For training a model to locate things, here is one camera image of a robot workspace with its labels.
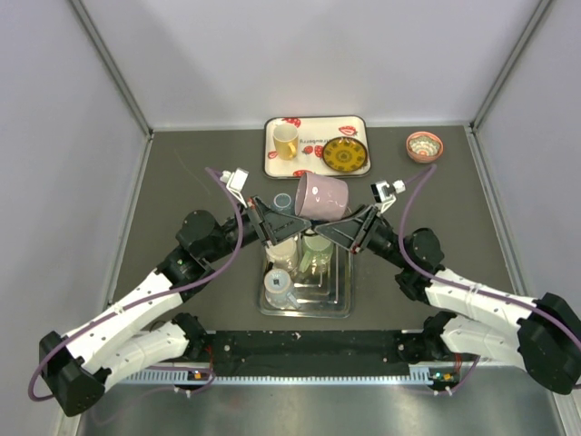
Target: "small bowl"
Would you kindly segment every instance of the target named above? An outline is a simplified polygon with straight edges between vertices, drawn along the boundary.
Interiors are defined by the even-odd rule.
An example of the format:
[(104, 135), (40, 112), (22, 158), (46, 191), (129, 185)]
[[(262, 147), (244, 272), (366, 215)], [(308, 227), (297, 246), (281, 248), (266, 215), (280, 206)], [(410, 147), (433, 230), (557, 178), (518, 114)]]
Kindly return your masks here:
[(408, 156), (417, 163), (429, 164), (444, 153), (444, 143), (430, 132), (415, 132), (408, 136), (406, 150)]

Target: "wall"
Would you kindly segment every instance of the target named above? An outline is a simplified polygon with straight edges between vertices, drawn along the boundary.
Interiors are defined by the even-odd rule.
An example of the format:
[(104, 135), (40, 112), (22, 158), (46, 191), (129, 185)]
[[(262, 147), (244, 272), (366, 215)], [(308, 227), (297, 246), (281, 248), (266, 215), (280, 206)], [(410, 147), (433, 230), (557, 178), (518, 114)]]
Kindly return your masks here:
[(84, 0), (149, 123), (473, 118), (537, 0)]
[(555, 2), (481, 130), (529, 287), (581, 313), (581, 3)]
[(0, 59), (0, 433), (45, 436), (38, 341), (103, 307), (144, 136), (65, 1), (0, 0)]

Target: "strawberry print tray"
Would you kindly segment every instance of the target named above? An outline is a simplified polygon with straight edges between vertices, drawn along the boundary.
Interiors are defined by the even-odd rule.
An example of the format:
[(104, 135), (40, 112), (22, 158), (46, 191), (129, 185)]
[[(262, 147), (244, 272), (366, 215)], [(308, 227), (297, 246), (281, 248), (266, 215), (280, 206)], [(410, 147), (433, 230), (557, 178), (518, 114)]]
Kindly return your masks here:
[[(294, 124), (299, 129), (299, 151), (291, 161), (284, 161), (278, 157), (272, 139), (274, 127), (282, 123)], [(269, 177), (300, 177), (306, 172), (353, 177), (364, 175), (371, 169), (365, 122), (358, 116), (272, 118), (264, 126), (264, 133), (264, 172)], [(340, 173), (323, 162), (323, 146), (338, 136), (358, 139), (368, 148), (368, 160), (359, 170)]]

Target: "cable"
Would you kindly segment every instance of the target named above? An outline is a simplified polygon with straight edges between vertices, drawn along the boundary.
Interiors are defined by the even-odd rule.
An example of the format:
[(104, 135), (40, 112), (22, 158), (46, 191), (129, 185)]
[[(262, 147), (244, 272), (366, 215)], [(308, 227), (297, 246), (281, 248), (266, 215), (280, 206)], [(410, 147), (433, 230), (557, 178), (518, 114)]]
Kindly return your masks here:
[(210, 374), (211, 378), (200, 388), (198, 388), (195, 391), (189, 391), (189, 390), (184, 390), (181, 388), (176, 388), (173, 386), (162, 386), (160, 388), (154, 388), (151, 389), (149, 391), (146, 391), (144, 393), (142, 393), (140, 396), (138, 396), (137, 398), (134, 398), (131, 401), (128, 401), (119, 411), (117, 411), (116, 413), (114, 413), (113, 415), (111, 415), (109, 418), (106, 418), (104, 420), (102, 420), (101, 418), (99, 418), (97, 416), (97, 413), (95, 411), (95, 407), (93, 407), (91, 409), (91, 418), (93, 419), (94, 423), (98, 426), (98, 427), (103, 427), (107, 424), (110, 424), (111, 422), (115, 421), (116, 419), (118, 419), (119, 417), (121, 417), (121, 415), (123, 415), (124, 413), (126, 413), (127, 411), (129, 411), (131, 408), (133, 408), (138, 402), (140, 402), (141, 400), (143, 400), (145, 397), (149, 397), (150, 395), (157, 393), (157, 392), (164, 392), (164, 391), (175, 391), (176, 393), (178, 391), (186, 391), (186, 394), (188, 396), (188, 398), (190, 398), (190, 396), (192, 394), (196, 395), (198, 393), (201, 393), (203, 391), (206, 391), (208, 388), (210, 388), (210, 386), (215, 382), (216, 380), (216, 374), (214, 373), (214, 371), (212, 369), (208, 369), (208, 368), (187, 368), (187, 367), (182, 367), (179, 368), (176, 367), (165, 367), (165, 366), (161, 366), (161, 367), (149, 367), (149, 369), (164, 369), (167, 371), (198, 371), (198, 372), (204, 372), (204, 373), (208, 373)]
[[(213, 279), (218, 277), (220, 274), (225, 272), (230, 267), (232, 262), (234, 262), (236, 257), (238, 256), (238, 253), (240, 252), (240, 249), (242, 247), (242, 238), (244, 235), (244, 231), (243, 231), (243, 226), (242, 226), (242, 216), (241, 216), (240, 211), (238, 210), (237, 200), (235, 200), (233, 195), (230, 194), (230, 192), (228, 191), (228, 189), (226, 188), (224, 183), (222, 183), (220, 181), (220, 177), (218, 176), (219, 173), (216, 172), (216, 170), (213, 170), (212, 168), (206, 168), (205, 170), (210, 175), (210, 177), (213, 179), (213, 181), (216, 182), (220, 186), (220, 188), (226, 193), (228, 201), (230, 201), (231, 206), (234, 209), (234, 214), (236, 215), (236, 223), (238, 224), (238, 240), (236, 241), (236, 246), (234, 247), (234, 251), (232, 252), (232, 255), (230, 256), (228, 261), (226, 261), (226, 263), (221, 268), (219, 268), (218, 270), (216, 270), (215, 272), (210, 274), (208, 277), (200, 279), (194, 283), (190, 283), (190, 284), (187, 284), (185, 286), (181, 286), (179, 288), (168, 289), (167, 291), (156, 293), (155, 295), (149, 295), (147, 297), (143, 297), (140, 300), (136, 300), (135, 302), (131, 302), (131, 303), (127, 304), (126, 306), (124, 306), (123, 307), (124, 311), (128, 311), (128, 310), (132, 309), (133, 307), (138, 306), (139, 304), (144, 304), (146, 302), (150, 302), (152, 300), (157, 300), (158, 298), (166, 297), (168, 295), (173, 295), (175, 293), (189, 291), (190, 289), (193, 289), (197, 286), (202, 286), (203, 284), (212, 281)], [(87, 325), (85, 325), (78, 332), (72, 334), (70, 337), (66, 338), (65, 340), (60, 342), (56, 347), (54, 347), (51, 351), (49, 351), (48, 354), (46, 354), (46, 356), (40, 361), (40, 363), (38, 364), (38, 366), (36, 367), (36, 369), (33, 372), (33, 375), (30, 379), (30, 382), (28, 382), (28, 397), (32, 401), (46, 401), (46, 400), (50, 400), (51, 398), (53, 398), (54, 397), (53, 395), (45, 395), (44, 397), (38, 397), (34, 393), (34, 385), (36, 383), (36, 379), (38, 379), (38, 377), (40, 376), (42, 370), (47, 365), (47, 363), (49, 361), (51, 361), (51, 359), (53, 359), (53, 357), (59, 351), (61, 351), (64, 347), (66, 347), (69, 343), (71, 343), (72, 341), (76, 340), (77, 338), (83, 336), (84, 334), (86, 334), (90, 330), (94, 329), (98, 325), (101, 325), (104, 322), (111, 320), (115, 316), (117, 316), (117, 312), (111, 312), (111, 313), (108, 313), (107, 315), (99, 318), (98, 320), (89, 322)]]
[[(419, 192), (424, 187), (426, 182), (429, 180), (429, 178), (433, 175), (434, 172), (436, 172), (437, 168), (438, 168), (438, 166), (435, 163), (433, 163), (427, 170), (421, 172), (420, 174), (416, 174), (416, 176), (414, 176), (410, 179), (410, 181), (413, 182), (414, 180), (421, 177), (421, 180), (419, 181), (418, 185), (414, 189), (414, 192), (412, 193), (412, 195), (409, 197), (408, 203), (406, 204), (406, 207), (403, 210), (403, 214), (401, 215), (401, 221), (399, 222), (399, 235), (398, 235), (399, 251), (401, 252), (401, 255), (406, 260), (406, 262), (409, 264), (409, 266), (411, 266), (414, 270), (416, 270), (418, 273), (422, 274), (423, 276), (425, 276), (433, 281), (444, 283), (448, 286), (453, 286), (453, 287), (461, 289), (463, 291), (470, 291), (471, 290), (470, 286), (466, 286), (465, 284), (462, 284), (462, 283), (452, 282), (451, 280), (442, 279), (441, 277), (437, 277), (434, 274), (423, 270), (421, 267), (419, 267), (417, 264), (415, 264), (414, 261), (411, 260), (408, 253), (406, 252), (406, 248), (404, 246), (403, 235), (405, 234), (406, 221), (408, 219), (408, 214), (409, 214), (409, 210), (411, 209), (411, 205), (414, 203), (414, 201), (416, 200), (416, 197), (418, 196)], [(485, 297), (499, 300), (501, 302), (509, 302), (511, 304), (515, 304), (516, 306), (527, 309), (527, 310), (531, 311), (532, 313), (535, 313), (538, 316), (545, 318), (547, 321), (549, 321), (553, 325), (555, 325), (561, 332), (563, 332), (575, 344), (577, 349), (579, 351), (581, 351), (581, 341), (579, 341), (579, 339), (573, 334), (573, 332), (571, 332), (561, 321), (559, 321), (557, 318), (550, 315), (549, 313), (546, 313), (545, 311), (542, 311), (542, 310), (538, 309), (537, 307), (530, 305), (526, 302), (521, 302), (520, 300), (511, 298), (511, 297), (506, 297), (504, 295), (496, 295), (495, 293), (485, 291), (485, 290), (478, 290), (478, 293), (481, 295), (484, 295)], [(472, 370), (474, 369), (474, 367), (476, 367), (477, 362), (478, 362), (478, 360), (474, 361), (474, 363), (472, 364), (472, 367), (470, 368), (470, 371), (468, 371), (468, 374), (466, 375), (466, 377), (455, 387), (456, 389), (459, 386), (461, 386), (463, 384), (463, 381), (469, 376), (469, 374), (472, 373)], [(579, 389), (579, 388), (581, 388), (581, 385), (576, 385), (574, 389)]]

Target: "pink cup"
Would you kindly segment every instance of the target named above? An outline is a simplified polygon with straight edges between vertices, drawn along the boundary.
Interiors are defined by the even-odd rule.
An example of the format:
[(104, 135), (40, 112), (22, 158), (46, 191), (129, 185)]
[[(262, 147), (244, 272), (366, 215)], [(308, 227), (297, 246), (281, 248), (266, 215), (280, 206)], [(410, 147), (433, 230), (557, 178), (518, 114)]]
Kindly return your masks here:
[(337, 221), (343, 217), (349, 188), (339, 179), (305, 173), (300, 177), (294, 212), (302, 217), (317, 221)]

